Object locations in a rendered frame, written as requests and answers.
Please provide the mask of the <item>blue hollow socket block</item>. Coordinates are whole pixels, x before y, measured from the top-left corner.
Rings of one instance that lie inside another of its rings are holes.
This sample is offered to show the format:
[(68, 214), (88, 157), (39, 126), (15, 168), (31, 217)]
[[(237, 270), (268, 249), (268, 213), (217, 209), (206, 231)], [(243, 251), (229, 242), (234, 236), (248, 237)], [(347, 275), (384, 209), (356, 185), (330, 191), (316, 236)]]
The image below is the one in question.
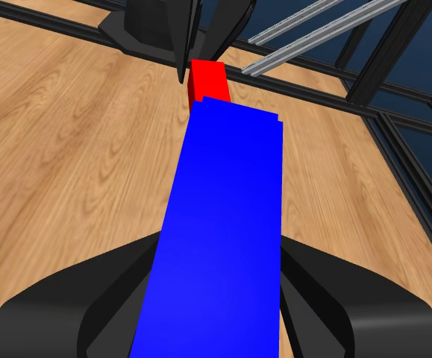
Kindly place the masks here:
[(129, 358), (278, 358), (283, 125), (193, 104)]

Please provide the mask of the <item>thin red peg bar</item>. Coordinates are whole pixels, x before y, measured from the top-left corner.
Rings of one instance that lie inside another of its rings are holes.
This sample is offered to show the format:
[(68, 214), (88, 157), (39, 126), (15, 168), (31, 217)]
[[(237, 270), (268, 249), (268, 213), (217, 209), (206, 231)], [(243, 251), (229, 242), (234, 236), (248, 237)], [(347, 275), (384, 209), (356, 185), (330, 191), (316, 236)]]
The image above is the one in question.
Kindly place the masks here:
[(194, 103), (202, 102), (204, 97), (231, 102), (225, 64), (211, 60), (192, 60), (187, 93), (190, 112)]

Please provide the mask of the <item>silver aluminium rail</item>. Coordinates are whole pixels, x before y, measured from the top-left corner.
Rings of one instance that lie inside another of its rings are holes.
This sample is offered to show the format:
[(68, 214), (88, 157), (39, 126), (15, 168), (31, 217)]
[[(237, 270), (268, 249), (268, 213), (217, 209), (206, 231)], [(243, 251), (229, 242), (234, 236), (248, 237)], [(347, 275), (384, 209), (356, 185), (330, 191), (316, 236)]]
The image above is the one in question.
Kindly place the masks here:
[(242, 73), (256, 77), (321, 45), (408, 0), (371, 0), (349, 13), (304, 35), (292, 43), (244, 67)]
[(273, 40), (274, 38), (293, 29), (294, 27), (308, 21), (309, 19), (312, 19), (320, 13), (329, 10), (342, 1), (344, 0), (317, 0), (316, 2), (301, 9), (297, 13), (294, 13), (293, 15), (281, 20), (266, 30), (261, 31), (259, 34), (249, 38), (248, 43), (254, 45), (263, 45), (268, 41)]

